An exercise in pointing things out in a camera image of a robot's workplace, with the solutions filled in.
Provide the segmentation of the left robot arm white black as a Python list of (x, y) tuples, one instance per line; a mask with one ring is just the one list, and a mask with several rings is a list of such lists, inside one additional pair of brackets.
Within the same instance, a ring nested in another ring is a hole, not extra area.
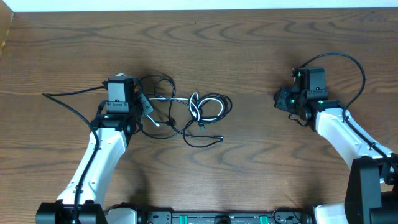
[(90, 140), (65, 190), (54, 203), (42, 203), (36, 223), (144, 223), (146, 217), (122, 203), (108, 212), (104, 202), (114, 170), (125, 153), (137, 122), (144, 115), (146, 98), (140, 81), (123, 73), (103, 82), (108, 91), (94, 120), (87, 121)]

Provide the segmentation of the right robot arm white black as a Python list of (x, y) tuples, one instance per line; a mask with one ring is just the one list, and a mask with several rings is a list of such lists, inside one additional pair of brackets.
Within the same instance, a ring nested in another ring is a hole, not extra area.
[(302, 223), (397, 223), (397, 154), (379, 144), (338, 100), (328, 97), (325, 71), (301, 67), (274, 106), (325, 138), (350, 169), (345, 200), (313, 207)]

